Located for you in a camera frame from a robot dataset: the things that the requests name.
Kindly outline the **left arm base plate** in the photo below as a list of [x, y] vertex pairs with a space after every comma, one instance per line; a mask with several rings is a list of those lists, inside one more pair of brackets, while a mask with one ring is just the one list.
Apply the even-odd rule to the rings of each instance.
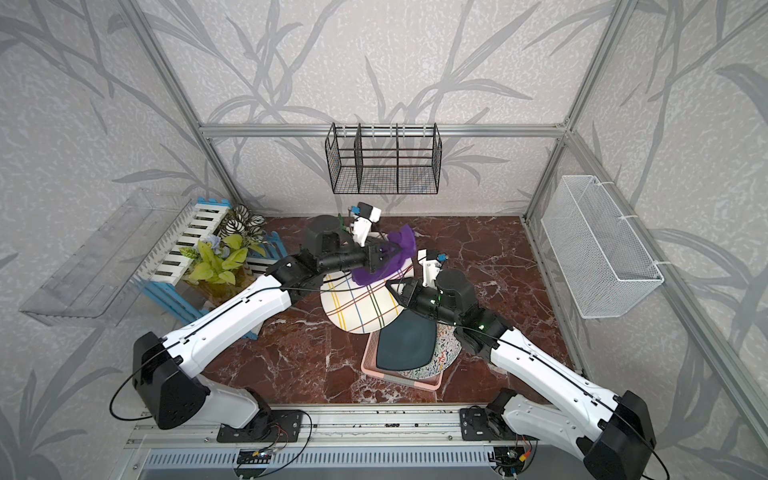
[[302, 411], [293, 409], [260, 411], [242, 428], [222, 424], [216, 441], [218, 443], [295, 443], [298, 441], [303, 417]]

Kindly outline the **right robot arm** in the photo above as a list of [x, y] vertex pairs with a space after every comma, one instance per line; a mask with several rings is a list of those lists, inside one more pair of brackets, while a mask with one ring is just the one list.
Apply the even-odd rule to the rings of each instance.
[[517, 377], [546, 399], [538, 405], [511, 395], [499, 417], [509, 430], [557, 447], [582, 461], [595, 479], [642, 479], [656, 438], [647, 403], [634, 392], [617, 394], [555, 360], [479, 304], [459, 270], [440, 272], [433, 285], [416, 278], [389, 280], [402, 307], [451, 326], [462, 347]]

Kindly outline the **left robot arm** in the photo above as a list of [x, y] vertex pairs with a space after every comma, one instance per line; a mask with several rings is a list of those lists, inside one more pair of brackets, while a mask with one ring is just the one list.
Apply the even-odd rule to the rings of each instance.
[[356, 239], [333, 216], [313, 218], [298, 252], [272, 264], [221, 307], [163, 337], [148, 332], [135, 341], [129, 381], [150, 419], [162, 430], [191, 419], [248, 427], [262, 409], [256, 396], [207, 379], [207, 365], [253, 328], [319, 290], [327, 274], [376, 274], [399, 251], [386, 239]]

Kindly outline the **purple cloth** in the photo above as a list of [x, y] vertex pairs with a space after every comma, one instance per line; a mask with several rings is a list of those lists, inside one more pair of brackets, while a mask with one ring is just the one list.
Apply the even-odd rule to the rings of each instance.
[[386, 240], [367, 241], [363, 247], [366, 262], [351, 271], [352, 280], [360, 286], [370, 285], [396, 273], [417, 252], [416, 236], [410, 225], [387, 235]]

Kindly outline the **teal square plate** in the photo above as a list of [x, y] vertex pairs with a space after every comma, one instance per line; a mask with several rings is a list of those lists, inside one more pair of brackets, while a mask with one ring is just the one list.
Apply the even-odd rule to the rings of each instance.
[[388, 371], [413, 370], [434, 355], [437, 324], [411, 310], [402, 311], [379, 334], [376, 366]]

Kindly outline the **colourful patterned round plate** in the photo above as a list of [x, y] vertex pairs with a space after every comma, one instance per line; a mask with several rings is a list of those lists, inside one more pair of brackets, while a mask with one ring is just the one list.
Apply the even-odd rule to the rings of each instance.
[[454, 336], [454, 328], [438, 324], [435, 349], [430, 362], [416, 369], [402, 371], [401, 375], [412, 380], [437, 376], [455, 362], [461, 350], [462, 346]]

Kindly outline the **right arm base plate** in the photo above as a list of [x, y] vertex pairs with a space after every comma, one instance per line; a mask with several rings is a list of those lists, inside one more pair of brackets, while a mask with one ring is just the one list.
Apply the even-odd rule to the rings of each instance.
[[503, 418], [480, 406], [471, 406], [459, 410], [461, 436], [465, 441], [514, 440], [515, 433]]

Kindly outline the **white plaid round plate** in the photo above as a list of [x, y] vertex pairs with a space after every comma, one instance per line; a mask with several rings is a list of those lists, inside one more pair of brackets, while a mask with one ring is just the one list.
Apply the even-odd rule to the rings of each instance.
[[324, 277], [320, 300], [328, 319], [351, 334], [370, 334], [391, 324], [403, 311], [386, 287], [390, 279], [414, 276], [411, 260], [406, 260], [394, 274], [361, 286], [351, 274], [334, 272]]

